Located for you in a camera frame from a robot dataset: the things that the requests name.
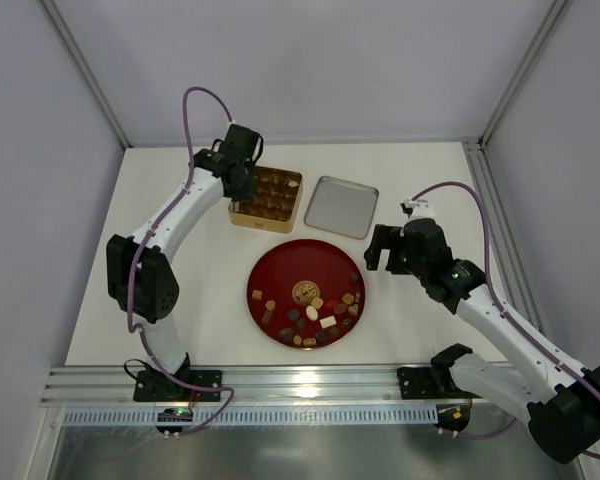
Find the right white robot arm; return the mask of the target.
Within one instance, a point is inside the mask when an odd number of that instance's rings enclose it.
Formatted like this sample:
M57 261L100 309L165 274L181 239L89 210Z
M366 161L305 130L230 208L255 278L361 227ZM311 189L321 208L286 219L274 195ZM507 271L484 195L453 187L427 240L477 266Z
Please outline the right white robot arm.
M386 271L413 276L431 300L479 331L512 365L496 367L455 344L431 360L440 389L472 393L504 410L556 462L588 453L600 440L600 366L587 368L500 300L485 271L453 255L427 202L402 208L405 225L375 226L364 253L367 269L377 270L388 251Z

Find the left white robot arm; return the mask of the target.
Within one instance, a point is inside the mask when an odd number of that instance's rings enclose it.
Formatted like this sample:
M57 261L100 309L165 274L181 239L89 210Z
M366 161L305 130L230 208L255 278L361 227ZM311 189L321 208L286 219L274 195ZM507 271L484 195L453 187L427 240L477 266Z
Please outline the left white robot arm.
M127 329L139 334L148 357L135 375L135 401L184 401L192 393L218 400L219 388L193 383L173 316L180 287L172 262L193 227L221 199L253 198L263 149L259 133L231 123L224 138L191 152L184 180L158 212L132 235L114 235L107 242L108 295L126 313Z

